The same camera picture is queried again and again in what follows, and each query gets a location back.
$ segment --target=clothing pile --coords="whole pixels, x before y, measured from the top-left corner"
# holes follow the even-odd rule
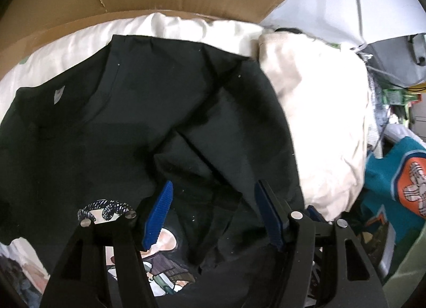
[[[82,220],[116,220],[165,181],[171,208],[141,252],[158,305],[241,307],[273,271],[255,182],[336,219],[363,188],[374,115],[351,50],[154,13],[36,51],[0,81],[0,119],[0,264],[22,268],[30,307]],[[106,265],[120,307],[110,247]]]
[[[359,53],[368,69],[374,118],[364,186],[343,217],[359,236],[392,308],[418,306],[413,302],[421,294],[409,298],[426,273],[420,255],[426,231],[426,144],[412,131],[422,123],[414,111],[422,108],[425,91],[425,84],[418,84],[426,76],[421,41],[423,35],[388,39]]]

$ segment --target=clothing tag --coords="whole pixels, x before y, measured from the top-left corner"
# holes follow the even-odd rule
[[[65,86],[62,86],[59,90],[55,91],[55,95],[53,97],[53,105],[55,105],[57,102],[59,102],[59,99],[62,97],[63,89]]]

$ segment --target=wire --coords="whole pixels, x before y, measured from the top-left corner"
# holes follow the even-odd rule
[[[368,44],[366,42],[364,42],[364,44],[361,44],[358,47],[352,48],[351,50],[355,53],[359,53],[361,51],[363,51],[366,47],[368,46]]]
[[[412,88],[412,87],[409,87],[409,88],[407,88],[410,92],[415,92],[415,93],[418,93],[418,92],[423,92],[423,91],[425,91],[426,90],[426,87],[421,87],[421,88]]]
[[[391,73],[388,73],[388,72],[385,72],[385,71],[383,71],[383,70],[380,70],[380,69],[374,68],[374,67],[372,67],[371,65],[366,65],[366,67],[367,67],[367,69],[370,69],[370,70],[375,71],[375,72],[377,72],[377,73],[382,73],[383,75],[390,76],[391,78],[394,78],[395,80],[399,81],[401,84],[404,84],[404,83],[401,81],[401,79],[400,79],[400,78],[398,78],[397,76],[395,76],[395,75],[393,75],[393,74],[391,74]],[[394,86],[396,86],[396,87],[404,88],[405,90],[409,90],[409,89],[410,89],[410,87],[408,87],[408,88],[407,88],[407,87],[402,87],[402,86],[397,85],[397,84],[394,84],[394,83],[392,83],[392,82],[390,82],[390,81],[388,81],[388,80],[386,80],[386,81],[387,81],[387,82],[389,82],[391,85],[394,85]],[[420,80],[418,80],[418,81],[414,82],[414,83],[413,83],[413,86],[418,85],[418,84],[421,84],[422,82],[424,82],[424,78],[421,78]]]
[[[391,115],[389,115],[386,123],[383,125],[382,131],[380,132],[380,136],[379,139],[376,142],[376,145],[374,145],[374,148],[372,149],[372,152],[374,153],[374,151],[376,150],[377,146],[379,145],[380,142],[382,142],[383,137],[385,136],[385,130],[386,127],[388,126],[389,122],[391,121]]]

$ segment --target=orange patch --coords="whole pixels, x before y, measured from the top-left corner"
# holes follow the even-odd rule
[[[370,225],[374,224],[375,222],[380,222],[381,225],[385,225],[385,223],[386,223],[385,215],[382,212],[379,213],[379,215],[377,217],[374,217],[374,218],[370,219],[369,221],[367,221],[366,226],[370,226]]]
[[[419,212],[419,202],[418,201],[408,201],[404,196],[404,188],[411,186],[413,182],[410,179],[410,166],[413,162],[418,163],[422,169],[423,173],[426,175],[426,159],[420,157],[408,158],[401,169],[401,174],[399,175],[398,182],[396,184],[397,193],[399,201],[402,206],[408,208],[411,212],[414,212],[418,216],[424,218]]]

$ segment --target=black cloth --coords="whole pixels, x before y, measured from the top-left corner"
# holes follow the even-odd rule
[[[16,93],[0,126],[0,242],[26,238],[51,273],[80,219],[137,208],[169,179],[164,228],[177,247],[161,254],[195,282],[160,306],[237,307],[268,243],[254,201],[261,178],[303,209],[288,125],[257,62],[115,35]]]

